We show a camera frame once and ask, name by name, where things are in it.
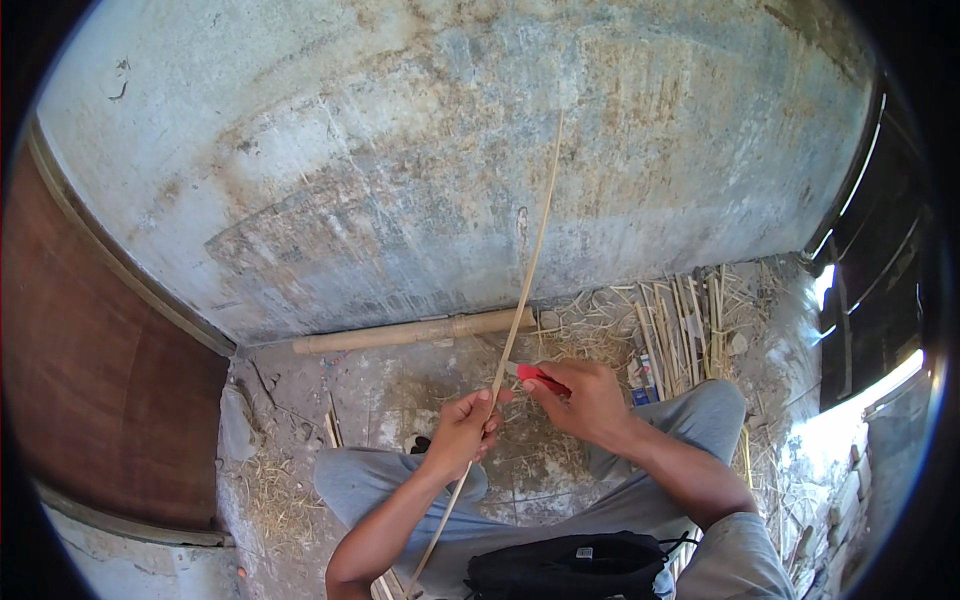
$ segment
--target black cord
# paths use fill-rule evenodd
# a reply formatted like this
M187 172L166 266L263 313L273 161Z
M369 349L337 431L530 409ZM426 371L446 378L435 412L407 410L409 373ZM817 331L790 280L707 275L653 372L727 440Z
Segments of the black cord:
M679 538L673 538L673 539L670 539L670 540L657 540L657 543L671 543L671 542L676 542L676 543L673 544L673 546L672 546L669 550L666 551L667 554L670 554L671 552L673 552L674 550L676 550L677 548L679 548L679 547L680 547L680 544L684 543L685 541L688 541L688 542L690 542L690 543L692 543L692 544L695 544L695 545L698 545L698 546L699 546L699 545L700 545L700 542L696 541L694 538L688 538L688 537L687 537L689 534L690 534L689 531L684 531L684 534L683 534L682 536L680 536Z

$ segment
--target plastic bag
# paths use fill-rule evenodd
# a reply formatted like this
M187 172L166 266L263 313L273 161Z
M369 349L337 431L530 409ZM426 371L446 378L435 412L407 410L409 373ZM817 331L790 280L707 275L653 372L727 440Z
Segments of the plastic bag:
M224 386L220 394L220 428L227 455L236 461L245 461L260 447L260 434L253 431L253 413L240 388Z

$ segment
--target man's left hand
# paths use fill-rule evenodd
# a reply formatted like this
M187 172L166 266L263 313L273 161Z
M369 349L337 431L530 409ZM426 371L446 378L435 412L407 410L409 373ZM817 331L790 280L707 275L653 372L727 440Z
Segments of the man's left hand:
M512 399L510 390L501 389L497 395L500 404ZM436 474L446 485L460 479L470 461L482 461L496 445L496 430L503 424L496 406L491 413L491 402L491 391L484 389L444 404L440 425L420 468Z

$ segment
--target man's right hand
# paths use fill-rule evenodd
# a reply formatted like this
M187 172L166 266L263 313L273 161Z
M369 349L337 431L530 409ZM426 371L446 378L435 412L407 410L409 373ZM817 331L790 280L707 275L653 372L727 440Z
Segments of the man's right hand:
M537 367L570 390L569 401L564 402L535 379L523 382L523 389L540 403L557 428L614 453L636 434L635 418L609 367L570 358L538 363Z

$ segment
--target concrete wall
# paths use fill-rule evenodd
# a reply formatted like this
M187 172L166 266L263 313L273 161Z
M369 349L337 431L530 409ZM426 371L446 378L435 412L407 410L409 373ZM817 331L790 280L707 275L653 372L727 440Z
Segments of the concrete wall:
M800 249L873 59L821 0L107 0L38 107L76 191L240 343Z
M102 600L240 600L235 547L135 540L44 509L70 559Z

